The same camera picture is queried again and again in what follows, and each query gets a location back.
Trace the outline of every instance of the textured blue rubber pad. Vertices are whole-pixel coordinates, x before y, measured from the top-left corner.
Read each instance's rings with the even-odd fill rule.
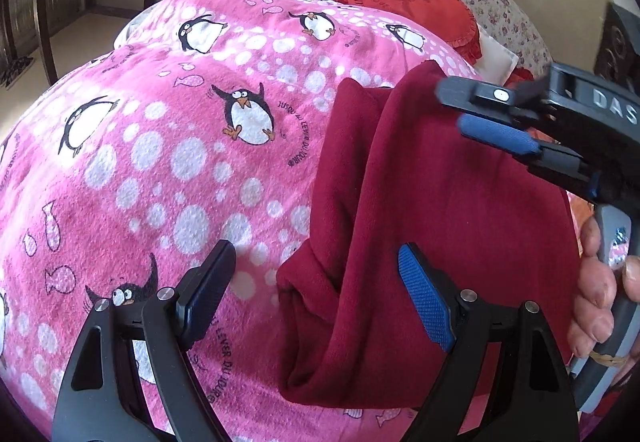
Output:
[[[540,152],[540,145],[527,132],[507,125],[463,114],[458,119],[460,133],[485,145],[507,151],[511,155],[529,155]]]
[[[398,269],[429,339],[449,352],[456,341],[449,307],[408,245],[403,245],[398,251]]]

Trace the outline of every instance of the human hand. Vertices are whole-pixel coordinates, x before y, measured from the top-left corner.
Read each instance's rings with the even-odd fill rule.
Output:
[[[567,339],[573,353],[588,357],[596,342],[605,342],[613,330],[611,306],[618,291],[613,271],[598,260],[600,228],[589,218],[580,232],[582,260],[578,275],[578,294],[574,299],[574,317]],[[640,259],[629,256],[623,269],[622,281],[626,295],[640,303]],[[640,358],[640,335],[634,342],[629,358],[620,368],[613,384],[628,373]]]

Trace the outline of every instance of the floral pillow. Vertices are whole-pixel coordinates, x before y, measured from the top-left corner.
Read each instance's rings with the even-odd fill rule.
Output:
[[[513,0],[463,0],[478,24],[501,45],[516,53],[518,65],[535,76],[543,74],[551,55],[529,17]]]

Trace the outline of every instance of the penguin print blanket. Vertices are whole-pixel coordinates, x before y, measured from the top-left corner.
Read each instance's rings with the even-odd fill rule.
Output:
[[[89,308],[177,284],[218,239],[236,273],[190,359],[234,441],[397,441],[409,410],[284,401],[276,271],[309,233],[338,83],[393,86],[435,60],[411,21],[328,0],[163,0],[120,48],[47,90],[0,138],[0,376],[47,435]],[[138,372],[168,432],[144,342]]]

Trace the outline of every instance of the white pillow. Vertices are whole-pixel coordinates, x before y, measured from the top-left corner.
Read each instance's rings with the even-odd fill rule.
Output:
[[[494,85],[504,85],[520,58],[496,42],[482,26],[478,25],[478,29],[480,29],[482,58],[476,61],[474,68],[485,81]]]

